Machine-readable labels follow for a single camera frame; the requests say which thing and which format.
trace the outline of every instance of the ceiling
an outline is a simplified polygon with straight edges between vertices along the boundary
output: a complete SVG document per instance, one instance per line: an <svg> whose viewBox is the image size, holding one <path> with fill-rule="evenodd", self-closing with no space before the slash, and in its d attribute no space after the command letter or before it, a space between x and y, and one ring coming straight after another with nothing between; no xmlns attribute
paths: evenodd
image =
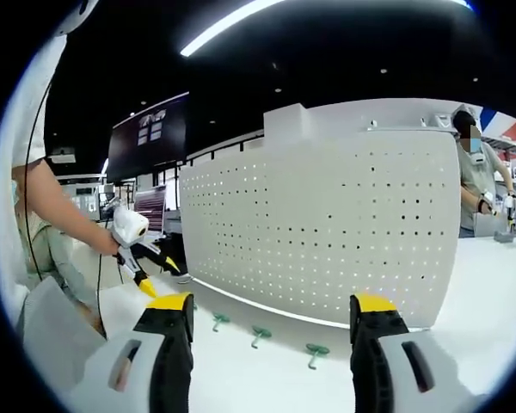
<svg viewBox="0 0 516 413"><path fill-rule="evenodd" d="M188 153L260 129L265 111L294 102L432 97L516 117L508 2L470 2L471 12L448 0L286 0L179 54L248 1L101 0L53 80L46 148L74 146L77 157L56 175L99 173L113 125L185 91Z"/></svg>

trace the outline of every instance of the perforated white panel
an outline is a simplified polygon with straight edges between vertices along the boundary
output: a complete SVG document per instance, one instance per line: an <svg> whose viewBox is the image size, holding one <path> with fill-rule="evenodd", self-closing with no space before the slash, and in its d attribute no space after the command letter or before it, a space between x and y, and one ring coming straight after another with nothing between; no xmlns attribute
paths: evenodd
<svg viewBox="0 0 516 413"><path fill-rule="evenodd" d="M181 172L189 272L294 314L348 323L348 297L429 326L458 238L458 160L437 132L256 149Z"/></svg>

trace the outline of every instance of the table surface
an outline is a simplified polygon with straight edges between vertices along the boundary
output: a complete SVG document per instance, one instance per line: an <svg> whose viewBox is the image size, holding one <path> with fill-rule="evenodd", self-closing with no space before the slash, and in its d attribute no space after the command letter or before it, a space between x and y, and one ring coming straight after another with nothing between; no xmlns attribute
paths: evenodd
<svg viewBox="0 0 516 413"><path fill-rule="evenodd" d="M146 269L153 274L152 267ZM192 412L348 412L354 407L347 330L273 314L196 282L180 286L163 274L153 282L159 294L192 291L199 306ZM102 290L107 333L131 330L148 301L132 282ZM213 311L231 318L218 333L212 332ZM250 347L256 324L273 332L258 350ZM516 362L516 240L458 240L449 288L431 334L455 360L458 379L471 393L496 388ZM331 350L317 362L316 371L307 367L308 342Z"/></svg>

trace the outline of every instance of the green plastic peg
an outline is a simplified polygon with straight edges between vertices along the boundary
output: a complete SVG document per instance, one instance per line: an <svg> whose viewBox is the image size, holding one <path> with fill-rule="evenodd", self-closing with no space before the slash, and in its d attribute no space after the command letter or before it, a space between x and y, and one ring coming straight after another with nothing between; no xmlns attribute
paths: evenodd
<svg viewBox="0 0 516 413"><path fill-rule="evenodd" d="M324 346L319 346L317 344L306 344L306 348L308 349L308 351L310 353L313 354L310 362L308 363L308 367L311 370L317 370L317 367L314 365L314 362L315 362L317 356L318 355L327 355L328 353L330 353L330 350Z"/></svg>
<svg viewBox="0 0 516 413"><path fill-rule="evenodd" d="M218 326L221 323L228 323L230 320L229 317L225 316L224 314L218 314L217 312L213 313L214 319L216 320L216 323L214 324L214 327L212 327L212 331L218 333Z"/></svg>
<svg viewBox="0 0 516 413"><path fill-rule="evenodd" d="M252 344L250 344L252 346L252 348L258 348L258 346L256 344L262 337L270 338L272 336L271 331L263 329L262 327L257 327L255 325L253 325L252 330L254 331L254 333L256 335L256 338L254 339L254 341L252 341Z"/></svg>

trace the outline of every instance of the gray shirt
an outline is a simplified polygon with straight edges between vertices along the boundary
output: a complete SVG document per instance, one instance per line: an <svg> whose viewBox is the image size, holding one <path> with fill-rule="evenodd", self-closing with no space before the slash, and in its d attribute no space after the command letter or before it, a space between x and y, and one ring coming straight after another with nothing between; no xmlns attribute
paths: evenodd
<svg viewBox="0 0 516 413"><path fill-rule="evenodd" d="M461 186L475 196L490 192L495 197L495 172L497 168L503 164L493 148L485 142L482 142L482 150L485 161L480 164L473 164L470 159L470 154L457 143L458 164L461 171ZM461 227L467 230L474 230L475 212L474 208L461 202Z"/></svg>

